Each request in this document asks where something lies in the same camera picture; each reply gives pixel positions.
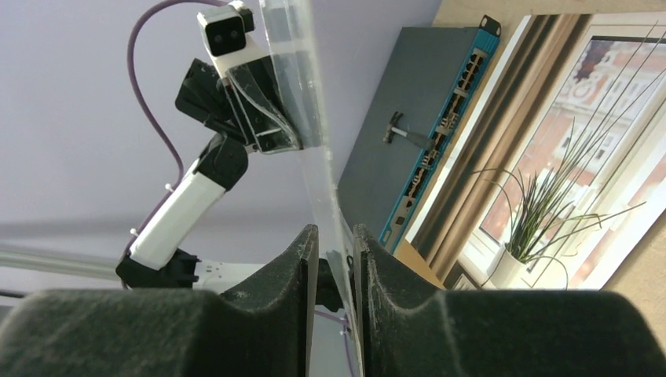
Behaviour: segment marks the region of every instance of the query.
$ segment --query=potted plant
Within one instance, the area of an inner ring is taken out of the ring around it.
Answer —
[[[510,217],[509,240],[502,245],[498,262],[489,278],[496,287],[509,287],[511,281],[528,263],[539,258],[550,258],[559,263],[565,270],[568,287],[569,276],[564,264],[555,257],[544,255],[543,252],[555,243],[567,241],[574,234],[597,226],[601,228],[603,222],[644,204],[640,203],[615,214],[572,214],[574,201],[569,199],[568,194],[614,124],[590,126],[588,122],[579,136],[574,137],[574,120],[569,136],[570,142],[561,162],[541,177],[537,174],[525,177],[519,169],[517,173],[502,168],[488,168],[475,172],[495,171],[507,174],[509,179],[516,182],[520,192],[520,200],[514,212],[505,188],[496,181],[488,180],[500,189],[507,200],[510,213],[515,214]],[[573,228],[563,227],[569,222],[576,224]]]

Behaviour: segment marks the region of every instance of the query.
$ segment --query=white wall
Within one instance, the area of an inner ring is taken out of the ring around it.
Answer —
[[[631,301],[666,351],[666,212],[654,222],[603,289]]]
[[[115,258],[174,180],[175,165],[126,75],[126,40],[154,3],[3,2],[0,159],[9,179],[0,181],[0,242]],[[192,58],[207,58],[195,18],[203,8],[160,13],[136,52],[146,101],[187,165],[212,136],[174,107]],[[253,34],[265,44],[261,25]],[[312,220],[294,154],[251,156],[246,176],[184,247],[267,262]]]

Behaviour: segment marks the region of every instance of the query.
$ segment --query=ethernet port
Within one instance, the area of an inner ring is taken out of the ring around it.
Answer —
[[[456,106],[453,108],[453,112],[456,114],[460,114],[460,109],[463,107],[463,102],[462,101],[457,101]]]
[[[437,140],[437,143],[435,143],[435,150],[438,151],[441,149],[441,146],[444,145],[444,141],[446,140],[446,137],[443,137],[440,140]]]
[[[423,159],[421,160],[421,163],[422,163],[425,167],[429,167],[430,165],[432,165],[432,163],[433,163],[433,159],[432,159],[430,156],[425,156],[425,157],[423,157]]]
[[[425,179],[422,179],[419,183],[416,184],[416,187],[414,187],[414,197],[416,198],[419,196],[421,193],[421,189],[423,188],[423,184],[426,182]]]
[[[413,198],[414,196],[412,195],[412,191],[414,189],[414,181],[410,181],[409,185],[407,186],[407,190],[405,190],[404,195],[409,196],[410,198]]]

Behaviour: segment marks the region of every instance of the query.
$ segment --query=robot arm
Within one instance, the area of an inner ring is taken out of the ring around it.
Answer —
[[[179,245],[243,176],[248,153],[302,147],[280,103],[271,57],[247,35],[254,30],[252,12],[242,2],[231,2],[199,13],[197,20],[214,66],[192,62],[176,107],[215,135],[116,268],[130,287],[224,291],[229,283],[217,279],[220,269],[226,281],[251,275],[253,265],[201,261]]]

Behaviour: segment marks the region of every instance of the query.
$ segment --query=window frame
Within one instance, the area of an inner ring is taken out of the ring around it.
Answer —
[[[658,22],[660,18],[662,20],[666,20],[666,13],[603,14],[603,15],[593,16],[584,35],[580,38],[579,42],[576,44],[576,47],[572,50],[570,58],[559,70],[557,74],[558,84],[541,102],[540,109],[538,111],[538,116],[535,118],[535,122],[533,123],[529,133],[526,134],[525,137],[523,138],[520,147],[516,148],[517,152],[511,156],[510,163],[508,164],[508,166],[515,167],[518,164],[519,159],[525,153],[526,147],[531,141],[534,133],[539,128],[540,124],[543,122],[543,119],[545,118],[546,114],[551,108],[554,99],[558,96],[558,93],[562,88],[562,86],[564,85],[565,80],[567,80],[567,78],[569,77],[570,72],[573,70],[574,65],[579,60],[580,55],[585,50],[587,44],[594,37],[600,37],[600,36],[644,37],[646,34],[648,34],[650,29],[653,29],[650,33],[650,37],[656,36],[658,38],[666,31],[666,22],[664,21]],[[663,102],[663,99],[666,99],[666,85],[664,84],[664,77],[662,77],[660,80],[657,80],[656,85],[658,85],[658,87],[653,93],[653,98],[650,99],[650,102],[647,104],[646,108],[639,113],[638,118],[635,120],[636,122],[640,122],[640,124],[650,123],[654,115],[660,112],[661,109],[663,108],[663,106],[661,106],[661,103]],[[618,176],[618,170],[622,170],[623,166],[626,166],[626,162],[620,162],[618,161],[618,159],[620,157],[621,159],[625,159],[624,156],[627,154],[627,148],[633,148],[632,152],[628,156],[628,158],[632,160],[635,160],[635,156],[633,155],[645,153],[645,149],[642,149],[640,148],[639,145],[635,144],[637,140],[640,139],[640,135],[638,136],[627,135],[627,137],[622,137],[622,140],[619,141],[620,144],[617,146],[618,147],[617,152],[613,153],[608,158],[608,160],[605,163],[603,163],[603,166],[600,167],[600,170],[598,172],[599,175],[608,174],[608,177],[606,179],[603,179],[604,181],[606,181],[604,182],[604,184],[602,184],[603,187],[607,187],[607,181],[613,180],[613,177]],[[502,181],[498,183],[503,184],[507,180],[508,178],[504,178]],[[611,192],[614,191],[621,191],[621,190],[619,189],[609,190],[608,192],[604,192],[603,194],[596,196],[595,199],[600,199],[600,200],[596,200],[597,203],[594,203],[591,210],[596,210],[597,208],[599,208],[600,205],[602,205],[602,203],[607,204],[608,200],[606,197],[607,196],[610,197]],[[485,220],[487,213],[492,208],[492,205],[496,201],[496,198],[499,195],[499,193],[500,193],[499,189],[495,189],[493,191],[492,194],[493,199],[489,201],[489,203],[485,206],[485,209],[483,210],[483,215],[481,216],[481,220],[474,227],[474,230],[472,231],[470,238],[467,241],[467,245],[464,247],[463,253],[461,254],[461,262],[467,265],[473,264],[474,269],[477,270],[476,273],[479,275],[478,277],[481,281],[487,279],[487,276],[492,272],[490,271],[490,266],[493,265],[497,251],[500,248],[498,243],[492,237],[485,234],[485,232],[481,229],[481,224]],[[652,210],[652,212],[654,212],[655,210],[660,209],[658,207],[660,206],[652,206],[650,209]],[[644,224],[643,221],[640,226],[637,226],[637,228],[640,228],[640,230],[634,233],[640,233],[639,236],[640,239],[645,234],[649,226],[647,226],[646,228],[646,225]],[[561,243],[559,246],[555,245],[555,247],[552,247],[552,249],[554,250],[550,251],[550,253],[548,254],[558,255],[558,253],[563,248],[565,248],[566,245],[573,244],[574,242],[580,242],[580,239],[584,237],[588,237],[588,235],[580,234],[578,236],[571,237],[571,239],[567,243]],[[611,259],[609,259],[609,261],[606,262],[604,262],[606,256],[602,257],[602,261],[599,263],[599,265],[597,265],[597,267],[595,267],[591,275],[585,280],[586,283],[583,284],[584,287],[590,289],[601,288],[603,284],[605,284],[606,281],[610,278],[610,276],[614,273],[614,269],[617,269],[617,266],[621,263],[622,260],[624,260],[624,258],[626,258],[626,255],[631,251],[631,249],[633,249],[633,247],[637,242],[638,241],[636,241],[635,243],[633,241],[627,241],[625,243],[625,246],[631,245],[631,247],[628,249],[628,251],[624,256],[614,255]],[[571,276],[578,270],[578,268],[580,268],[580,265],[582,265],[588,254],[589,253],[585,254],[584,252],[580,253],[579,257],[579,259],[581,259],[580,264],[575,269],[569,271],[570,275],[569,278],[571,278]],[[558,265],[558,263],[553,263],[551,260],[544,261],[542,265],[545,265],[542,269],[534,269],[534,271],[532,271],[531,273],[525,273],[525,275],[521,277],[518,285],[521,286],[525,285],[527,287],[552,287],[552,288],[562,287],[563,285],[562,267]],[[600,270],[597,274],[595,274],[596,269],[598,268],[603,268],[603,270]]]
[[[637,145],[634,147],[634,151],[628,154],[627,161],[620,164],[614,175],[608,179],[608,185],[613,186],[613,188],[608,190],[599,203],[597,203],[597,208],[600,212],[616,213],[624,209],[617,207],[617,203],[622,202],[620,197],[624,196],[627,191],[632,192],[631,195],[633,196],[633,193],[640,189],[640,186],[653,171],[654,167],[666,156],[666,152],[660,153],[664,149],[659,149],[659,145],[666,144],[666,104],[662,104],[653,114],[653,119],[648,124],[646,132],[636,142]],[[616,181],[625,180],[629,174],[634,178],[631,183],[622,186],[614,184]],[[636,182],[639,184],[634,190],[631,187]],[[666,180],[663,180],[651,195],[653,198],[656,198],[657,194],[666,195]],[[631,227],[635,231],[631,234],[624,234],[620,239],[614,241],[613,253],[605,253],[603,255],[590,276],[580,285],[580,289],[600,289],[603,287],[615,273],[617,267],[620,266],[620,263],[629,255],[665,210],[666,202],[654,199],[650,205],[634,209],[633,211],[638,212],[634,222],[631,223]],[[593,232],[586,236],[580,235],[573,239],[573,243],[581,243],[582,246],[580,249],[584,252],[581,252],[580,255],[576,256],[570,262],[565,261],[565,263],[569,263],[568,267],[572,267],[569,275],[573,275],[585,263],[587,256],[595,249],[606,232],[613,229],[614,225],[620,224],[625,216],[622,215],[610,221],[602,232]],[[552,273],[544,271],[540,285],[545,287],[550,286],[550,281],[552,281]]]

